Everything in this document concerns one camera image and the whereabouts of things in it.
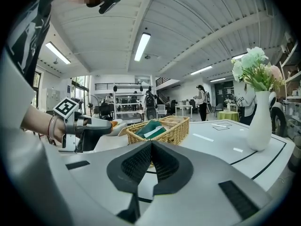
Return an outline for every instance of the fluorescent light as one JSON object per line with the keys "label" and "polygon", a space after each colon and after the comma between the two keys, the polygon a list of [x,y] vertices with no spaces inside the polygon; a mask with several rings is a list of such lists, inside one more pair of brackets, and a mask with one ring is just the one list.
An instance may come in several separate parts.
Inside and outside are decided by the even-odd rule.
{"label": "fluorescent light", "polygon": [[198,70],[198,71],[195,71],[195,72],[191,73],[191,75],[200,73],[200,72],[202,72],[202,71],[205,71],[205,70],[208,70],[208,69],[211,69],[211,68],[212,68],[212,66],[210,65],[210,66],[208,66],[208,67],[205,67],[205,68],[203,68],[203,69],[200,69],[200,70]]}
{"label": "fluorescent light", "polygon": [[69,59],[67,59],[53,44],[49,42],[46,44],[46,47],[50,49],[56,56],[58,56],[66,65],[71,64]]}
{"label": "fluorescent light", "polygon": [[145,47],[148,43],[148,41],[150,40],[151,38],[151,35],[149,33],[143,33],[142,36],[141,36],[141,39],[140,39],[140,42],[139,42],[139,45],[138,45],[138,49],[137,49],[137,52],[136,52],[136,55],[135,55],[135,61],[140,61],[141,59],[141,56],[145,50]]}
{"label": "fluorescent light", "polygon": [[214,81],[211,81],[211,82],[216,82],[216,81],[223,81],[225,80],[226,78],[221,78],[221,79],[217,79],[217,80],[214,80]]}
{"label": "fluorescent light", "polygon": [[234,56],[234,57],[232,57],[232,59],[234,59],[234,60],[236,60],[236,59],[240,59],[240,58],[242,58],[244,55],[246,55],[247,53],[243,53],[243,54],[241,54],[241,55],[236,55],[236,56]]}

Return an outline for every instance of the woman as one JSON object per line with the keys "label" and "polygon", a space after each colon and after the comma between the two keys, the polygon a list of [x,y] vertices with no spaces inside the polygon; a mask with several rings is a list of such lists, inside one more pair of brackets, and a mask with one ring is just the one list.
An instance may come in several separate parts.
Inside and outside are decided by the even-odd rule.
{"label": "woman", "polygon": [[249,126],[255,115],[257,100],[254,89],[251,88],[251,85],[245,84],[245,93],[246,94],[243,97],[244,99],[242,100],[242,106],[244,107],[244,111],[239,122]]}
{"label": "woman", "polygon": [[199,99],[199,113],[201,115],[202,121],[206,120],[206,110],[207,110],[207,101],[206,101],[206,92],[202,85],[198,85],[198,96],[196,99]]}

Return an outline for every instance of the robotic arm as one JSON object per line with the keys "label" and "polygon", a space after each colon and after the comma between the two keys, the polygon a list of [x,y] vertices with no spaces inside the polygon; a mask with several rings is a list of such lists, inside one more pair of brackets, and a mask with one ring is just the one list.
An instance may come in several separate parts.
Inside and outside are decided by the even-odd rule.
{"label": "robotic arm", "polygon": [[[109,121],[91,118],[77,112],[79,104],[75,101],[64,98],[54,107],[56,115],[60,116],[66,127],[66,134],[63,136],[60,151],[92,151],[102,135],[110,134],[112,124]],[[76,136],[80,135],[80,141],[76,144]]]}

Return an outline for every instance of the window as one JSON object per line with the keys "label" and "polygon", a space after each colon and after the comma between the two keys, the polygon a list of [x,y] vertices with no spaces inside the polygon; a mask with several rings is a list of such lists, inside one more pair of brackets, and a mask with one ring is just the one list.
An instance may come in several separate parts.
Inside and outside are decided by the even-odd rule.
{"label": "window", "polygon": [[34,73],[33,78],[33,90],[34,90],[34,98],[32,99],[32,105],[36,108],[39,107],[39,85],[40,85],[41,74],[38,72]]}
{"label": "window", "polygon": [[72,78],[71,97],[78,98],[83,102],[81,106],[83,114],[89,113],[87,108],[87,105],[89,104],[89,98],[87,96],[89,94],[89,79],[89,75]]}

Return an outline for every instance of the white table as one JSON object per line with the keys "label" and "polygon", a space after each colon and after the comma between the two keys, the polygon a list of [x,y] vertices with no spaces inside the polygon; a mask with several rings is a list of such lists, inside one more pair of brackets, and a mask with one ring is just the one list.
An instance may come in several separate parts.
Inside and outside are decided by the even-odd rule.
{"label": "white table", "polygon": [[192,118],[192,105],[176,105],[175,106],[175,115],[177,115],[177,108],[182,109],[182,116],[184,116],[184,108],[190,107],[190,118]]}
{"label": "white table", "polygon": [[[180,146],[223,159],[268,191],[285,168],[294,143],[272,135],[269,146],[262,152],[255,152],[246,144],[247,131],[248,126],[231,120],[190,122],[189,134]],[[127,135],[103,136],[93,152],[122,146],[127,146]],[[141,213],[152,201],[153,187],[157,183],[156,169],[148,169],[138,186]]]}

